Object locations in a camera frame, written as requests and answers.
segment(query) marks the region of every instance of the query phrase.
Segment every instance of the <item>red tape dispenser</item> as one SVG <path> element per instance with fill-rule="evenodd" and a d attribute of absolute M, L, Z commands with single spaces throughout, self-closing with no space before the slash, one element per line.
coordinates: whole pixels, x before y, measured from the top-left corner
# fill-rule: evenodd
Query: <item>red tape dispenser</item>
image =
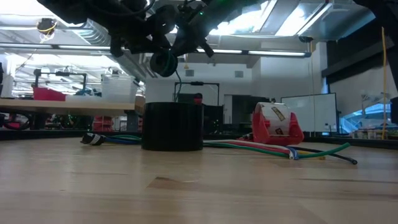
<path fill-rule="evenodd" d="M 253 141 L 258 143 L 288 146 L 304 140 L 296 115 L 281 103 L 258 103 L 252 129 Z"/>

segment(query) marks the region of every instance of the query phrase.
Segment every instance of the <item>black cylinder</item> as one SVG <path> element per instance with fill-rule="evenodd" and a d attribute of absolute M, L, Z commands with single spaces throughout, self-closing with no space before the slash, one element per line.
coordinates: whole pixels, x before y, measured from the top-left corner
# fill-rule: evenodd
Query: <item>black cylinder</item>
<path fill-rule="evenodd" d="M 203 107 L 188 103 L 147 103 L 142 149 L 197 151 L 203 147 Z"/>

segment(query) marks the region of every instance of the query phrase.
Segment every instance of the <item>wooden table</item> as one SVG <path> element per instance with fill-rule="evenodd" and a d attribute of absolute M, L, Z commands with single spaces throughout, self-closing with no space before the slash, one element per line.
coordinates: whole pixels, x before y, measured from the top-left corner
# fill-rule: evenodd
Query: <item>wooden table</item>
<path fill-rule="evenodd" d="M 127 130 L 132 132 L 137 132 L 138 130 L 138 115 L 134 110 L 135 107 L 135 104 L 132 103 L 0 99 L 0 112 L 3 113 L 24 112 L 59 115 L 127 116 Z M 138 105 L 137 108 L 139 111 L 143 111 L 143 106 Z M 43 128 L 44 116 L 38 115 L 34 119 L 35 125 L 32 129 Z"/>
<path fill-rule="evenodd" d="M 35 113 L 73 114 L 87 116 L 124 116 L 125 111 L 134 111 L 132 103 L 65 102 L 44 100 L 0 99 L 0 109 Z"/>
<path fill-rule="evenodd" d="M 0 143 L 2 224 L 396 224 L 398 151 L 290 161 L 239 149 Z M 300 146 L 328 150 L 329 144 Z"/>

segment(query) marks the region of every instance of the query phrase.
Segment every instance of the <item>blue cable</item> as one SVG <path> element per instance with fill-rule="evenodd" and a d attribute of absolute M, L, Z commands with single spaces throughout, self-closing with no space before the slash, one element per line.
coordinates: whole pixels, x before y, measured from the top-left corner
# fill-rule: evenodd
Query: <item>blue cable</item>
<path fill-rule="evenodd" d="M 138 141 L 125 141 L 125 140 L 112 139 L 112 138 L 105 138 L 105 142 L 112 142 L 118 144 L 140 144 L 140 142 Z"/>
<path fill-rule="evenodd" d="M 288 150 L 290 150 L 289 159 L 294 159 L 294 160 L 299 160 L 299 159 L 300 159 L 297 150 L 295 150 L 295 149 L 292 148 L 292 147 L 288 147 L 288 146 L 286 146 L 286 148 L 287 148 Z"/>

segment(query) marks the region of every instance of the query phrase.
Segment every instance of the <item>red cable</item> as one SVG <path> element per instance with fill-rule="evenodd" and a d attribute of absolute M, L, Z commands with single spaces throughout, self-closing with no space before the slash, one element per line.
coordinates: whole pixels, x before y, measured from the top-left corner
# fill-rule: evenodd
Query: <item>red cable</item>
<path fill-rule="evenodd" d="M 228 144 L 234 144 L 237 146 L 247 146 L 247 147 L 254 147 L 256 149 L 263 149 L 263 150 L 268 150 L 268 151 L 272 151 L 272 152 L 280 152 L 280 153 L 284 153 L 284 154 L 288 154 L 289 155 L 289 151 L 288 150 L 283 150 L 283 149 L 275 149 L 272 147 L 266 147 L 266 146 L 256 146 L 253 144 L 246 144 L 243 142 L 227 142 Z"/>

